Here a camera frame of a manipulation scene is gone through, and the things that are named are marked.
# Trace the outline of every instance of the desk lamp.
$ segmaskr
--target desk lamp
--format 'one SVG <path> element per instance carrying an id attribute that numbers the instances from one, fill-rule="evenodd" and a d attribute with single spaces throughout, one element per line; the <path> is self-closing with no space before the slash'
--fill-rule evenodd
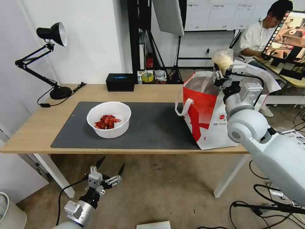
<path id="1" fill-rule="evenodd" d="M 37 78 L 41 79 L 42 81 L 46 82 L 47 84 L 50 84 L 53 87 L 53 90 L 50 92 L 50 97 L 55 100 L 60 100 L 60 99 L 65 99 L 68 98 L 72 95 L 72 90 L 68 87 L 61 87 L 57 85 L 57 82 L 54 80 L 51 80 L 49 78 L 46 78 L 37 72 L 31 70 L 28 68 L 28 65 L 33 63 L 34 61 L 42 58 L 43 56 L 49 54 L 54 50 L 54 44 L 51 42 L 53 40 L 57 44 L 66 47 L 67 46 L 67 35 L 64 30 L 64 26 L 61 22 L 57 22 L 54 25 L 51 26 L 51 28 L 38 28 L 36 30 L 37 35 L 41 38 L 44 39 L 46 44 L 41 47 L 40 49 L 36 50 L 35 52 L 27 55 L 26 57 L 16 60 L 15 64 L 17 67 L 27 71 L 28 73 L 36 76 Z M 45 48 L 48 49 L 47 52 L 41 54 L 40 56 L 37 57 L 31 57 L 37 52 L 44 50 Z"/>

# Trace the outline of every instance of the trash can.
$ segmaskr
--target trash can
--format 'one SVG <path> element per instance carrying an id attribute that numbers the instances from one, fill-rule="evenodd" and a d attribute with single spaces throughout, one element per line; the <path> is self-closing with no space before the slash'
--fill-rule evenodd
<path id="1" fill-rule="evenodd" d="M 7 194 L 0 192 L 7 200 L 6 211 L 0 220 L 0 229 L 23 229 L 26 224 L 26 213 L 10 201 Z"/>

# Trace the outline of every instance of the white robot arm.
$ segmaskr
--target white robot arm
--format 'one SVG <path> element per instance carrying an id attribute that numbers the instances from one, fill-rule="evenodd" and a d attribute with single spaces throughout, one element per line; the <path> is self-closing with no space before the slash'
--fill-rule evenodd
<path id="1" fill-rule="evenodd" d="M 240 88 L 240 78 L 236 76 L 241 77 L 242 69 L 232 65 L 225 76 L 217 70 L 214 74 L 215 85 L 221 84 L 225 94 L 228 136 L 249 151 L 258 168 L 289 199 L 305 206 L 305 150 L 274 131 L 266 118 L 254 110 L 262 87 L 246 83 Z"/>
<path id="2" fill-rule="evenodd" d="M 125 164 L 122 165 L 116 176 L 109 177 L 97 171 L 104 159 L 105 156 L 95 166 L 91 166 L 90 174 L 83 178 L 83 180 L 88 180 L 86 194 L 81 196 L 77 203 L 69 200 L 65 205 L 64 209 L 70 221 L 57 225 L 59 215 L 56 227 L 53 229 L 81 229 L 86 227 L 90 222 L 92 212 L 98 207 L 100 197 L 105 194 L 105 190 L 112 188 L 122 181 Z"/>

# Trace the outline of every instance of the black hair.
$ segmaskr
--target black hair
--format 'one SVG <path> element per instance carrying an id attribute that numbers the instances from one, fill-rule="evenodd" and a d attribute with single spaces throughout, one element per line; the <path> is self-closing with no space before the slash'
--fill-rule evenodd
<path id="1" fill-rule="evenodd" d="M 282 19 L 285 13 L 289 10 L 293 9 L 293 3 L 289 0 L 278 0 L 272 4 L 270 9 L 268 10 L 268 14 L 272 13 L 272 16 Z"/>

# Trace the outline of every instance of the screen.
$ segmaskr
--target screen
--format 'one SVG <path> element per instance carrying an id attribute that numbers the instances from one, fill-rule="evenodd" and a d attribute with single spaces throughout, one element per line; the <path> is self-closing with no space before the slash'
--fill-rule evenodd
<path id="1" fill-rule="evenodd" d="M 285 14 L 263 55 L 287 62 L 305 63 L 305 12 L 291 11 Z"/>

